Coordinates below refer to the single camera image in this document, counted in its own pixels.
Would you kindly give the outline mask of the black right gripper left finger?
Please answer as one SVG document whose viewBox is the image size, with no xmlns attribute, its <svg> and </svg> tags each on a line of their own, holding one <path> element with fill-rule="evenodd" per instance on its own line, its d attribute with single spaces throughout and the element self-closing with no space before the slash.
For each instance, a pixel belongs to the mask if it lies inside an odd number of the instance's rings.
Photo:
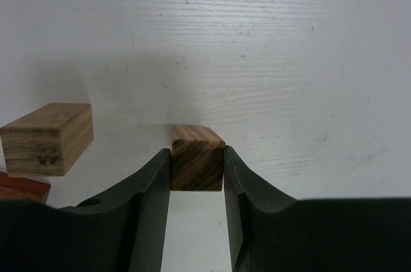
<svg viewBox="0 0 411 272">
<path fill-rule="evenodd" d="M 170 151 L 75 207 L 1 201 L 2 271 L 160 271 Z"/>
</svg>

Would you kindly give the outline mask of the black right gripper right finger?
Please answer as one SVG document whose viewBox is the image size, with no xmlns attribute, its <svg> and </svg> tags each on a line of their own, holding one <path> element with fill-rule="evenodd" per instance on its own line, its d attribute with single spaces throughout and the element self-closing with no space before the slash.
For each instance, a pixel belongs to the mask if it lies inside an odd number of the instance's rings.
<svg viewBox="0 0 411 272">
<path fill-rule="evenodd" d="M 410 199 L 297 200 L 224 149 L 233 271 L 409 271 Z"/>
</svg>

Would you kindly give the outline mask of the dark striped wood block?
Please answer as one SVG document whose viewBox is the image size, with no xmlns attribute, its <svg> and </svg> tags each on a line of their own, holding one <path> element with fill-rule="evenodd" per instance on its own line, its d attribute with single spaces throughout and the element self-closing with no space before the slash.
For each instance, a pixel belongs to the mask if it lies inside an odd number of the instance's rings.
<svg viewBox="0 0 411 272">
<path fill-rule="evenodd" d="M 176 125 L 171 145 L 170 189 L 219 192 L 225 141 L 205 126 Z"/>
</svg>

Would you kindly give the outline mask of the light wood rectangular block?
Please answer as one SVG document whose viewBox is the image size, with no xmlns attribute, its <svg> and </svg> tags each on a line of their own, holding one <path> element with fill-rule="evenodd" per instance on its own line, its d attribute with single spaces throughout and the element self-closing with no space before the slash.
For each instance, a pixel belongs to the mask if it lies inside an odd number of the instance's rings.
<svg viewBox="0 0 411 272">
<path fill-rule="evenodd" d="M 64 176 L 94 139 L 92 107 L 50 103 L 1 127 L 8 176 Z"/>
</svg>

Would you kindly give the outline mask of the red-brown long rectangular block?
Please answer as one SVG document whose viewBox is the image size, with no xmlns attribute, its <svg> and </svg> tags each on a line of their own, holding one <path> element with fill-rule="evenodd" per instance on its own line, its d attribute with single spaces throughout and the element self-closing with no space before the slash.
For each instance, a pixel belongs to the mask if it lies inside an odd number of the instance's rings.
<svg viewBox="0 0 411 272">
<path fill-rule="evenodd" d="M 1 199 L 31 199 L 41 203 L 46 203 L 51 185 L 27 178 L 12 178 L 1 172 Z"/>
</svg>

